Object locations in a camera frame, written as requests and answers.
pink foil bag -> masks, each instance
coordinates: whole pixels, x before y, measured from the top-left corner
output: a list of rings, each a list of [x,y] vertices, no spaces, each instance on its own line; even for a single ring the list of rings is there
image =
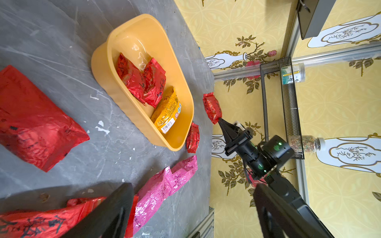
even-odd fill
[[[168,166],[155,174],[139,190],[138,204],[134,218],[134,235],[159,210],[163,201],[177,192],[197,171],[197,157],[194,155],[178,162],[172,169]]]

yellow plastic basket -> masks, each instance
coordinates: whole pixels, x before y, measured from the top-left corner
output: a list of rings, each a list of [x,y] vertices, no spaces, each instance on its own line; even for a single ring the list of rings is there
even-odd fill
[[[154,57],[166,71],[165,88],[176,89],[181,113],[165,135],[150,119],[154,108],[136,100],[120,80],[115,69],[120,53],[141,70]],[[184,145],[194,115],[193,98],[171,43],[153,16],[142,14],[114,29],[107,41],[94,51],[91,70],[96,81],[152,144],[172,151]]]

plastic jar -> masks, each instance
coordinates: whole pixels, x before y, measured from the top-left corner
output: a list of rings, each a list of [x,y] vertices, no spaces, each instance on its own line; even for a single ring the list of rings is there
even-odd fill
[[[293,64],[293,73],[291,72],[291,65],[282,67],[280,73],[282,75],[282,84],[299,83],[306,80],[306,71],[304,69],[304,63]]]
[[[300,136],[289,136],[289,145],[295,152],[302,152]],[[317,150],[325,150],[324,138],[313,136],[302,136],[304,152],[314,153]]]

red foil tea packet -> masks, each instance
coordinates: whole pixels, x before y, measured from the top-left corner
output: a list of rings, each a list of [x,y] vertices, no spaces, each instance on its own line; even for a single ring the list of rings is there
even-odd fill
[[[165,86],[165,70],[160,66],[156,59],[152,58],[144,69],[144,79],[146,88],[144,99],[148,105],[157,107],[163,97]]]
[[[192,125],[190,126],[187,140],[186,140],[186,146],[188,153],[196,153],[197,147],[199,146],[200,142],[200,131],[199,126],[192,122]]]
[[[106,197],[75,198],[66,207],[50,211],[17,210],[0,215],[1,238],[59,238],[90,214]],[[124,238],[133,236],[133,219],[138,196],[134,196]]]
[[[205,111],[207,112],[209,119],[213,124],[217,124],[218,119],[222,117],[222,111],[213,92],[204,94],[202,100],[204,101]]]
[[[142,77],[140,70],[129,61],[122,53],[118,57],[117,73],[131,94],[144,105],[146,101],[144,99],[144,89],[146,88],[146,82]]]
[[[87,140],[84,129],[15,67],[0,71],[0,144],[7,150],[48,172]]]

robotic arm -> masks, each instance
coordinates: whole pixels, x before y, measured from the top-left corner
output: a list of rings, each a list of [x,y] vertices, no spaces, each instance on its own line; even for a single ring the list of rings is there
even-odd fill
[[[249,175],[254,180],[264,177],[268,186],[280,196],[288,205],[294,208],[303,219],[327,238],[333,235],[305,203],[294,186],[279,173],[277,167],[283,166],[293,155],[294,150],[279,136],[274,136],[268,142],[261,142],[255,146],[250,140],[253,138],[251,128],[240,128],[219,119],[226,146],[225,154],[233,152],[242,158],[246,179]]]

